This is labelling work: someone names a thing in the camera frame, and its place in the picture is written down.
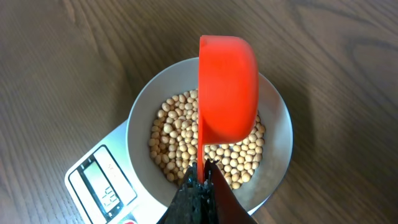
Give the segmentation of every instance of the white bowl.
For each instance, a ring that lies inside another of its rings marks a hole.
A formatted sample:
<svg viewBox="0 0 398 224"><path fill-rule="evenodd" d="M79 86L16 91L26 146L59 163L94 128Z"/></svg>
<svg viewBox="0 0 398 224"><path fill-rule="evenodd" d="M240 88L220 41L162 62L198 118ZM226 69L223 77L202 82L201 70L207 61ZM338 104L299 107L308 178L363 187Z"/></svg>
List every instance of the white bowl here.
<svg viewBox="0 0 398 224"><path fill-rule="evenodd" d="M198 58L176 63L157 74L134 102L127 127L127 148L136 175L145 189L168 207L177 187L168 182L163 172L149 157L150 129L160 105L173 95L198 86ZM289 112L274 86L259 74L259 116L266 126L262 161L252 179L234 190L239 203L253 213L283 179L293 146Z"/></svg>

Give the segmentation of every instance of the digital scale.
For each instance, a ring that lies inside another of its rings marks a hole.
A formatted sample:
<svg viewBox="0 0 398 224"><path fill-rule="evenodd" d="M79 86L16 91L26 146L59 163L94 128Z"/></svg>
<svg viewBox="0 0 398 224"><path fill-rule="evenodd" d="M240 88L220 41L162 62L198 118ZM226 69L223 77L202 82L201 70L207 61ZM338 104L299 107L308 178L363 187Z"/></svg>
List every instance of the digital scale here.
<svg viewBox="0 0 398 224"><path fill-rule="evenodd" d="M126 147L127 121L109 133L65 175L85 223L156 223L166 207L139 182Z"/></svg>

